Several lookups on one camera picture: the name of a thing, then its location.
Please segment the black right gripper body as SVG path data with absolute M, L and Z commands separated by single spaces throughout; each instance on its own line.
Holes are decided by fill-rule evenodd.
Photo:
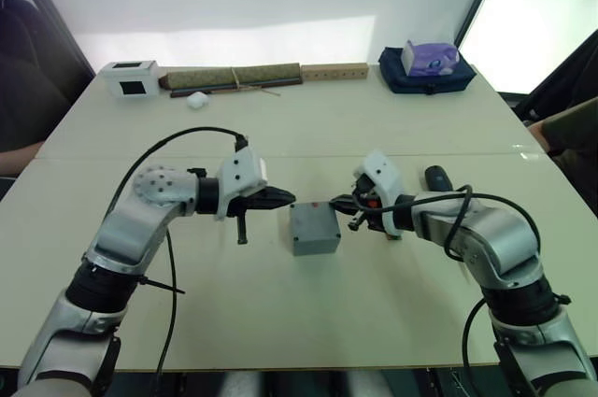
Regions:
M 360 174 L 356 179 L 351 195 L 356 204 L 356 213 L 363 211 L 369 216 L 369 223 L 366 224 L 367 229 L 374 232 L 384 232 L 382 214 L 374 212 L 374 209 L 382 208 L 381 200 L 374 188 L 374 181 L 366 174 Z

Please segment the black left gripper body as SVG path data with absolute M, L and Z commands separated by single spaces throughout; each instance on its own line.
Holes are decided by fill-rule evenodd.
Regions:
M 276 207 L 277 192 L 274 187 L 253 193 L 250 196 L 237 196 L 228 205 L 226 216 L 233 218 L 244 214 L 248 210 L 270 210 Z

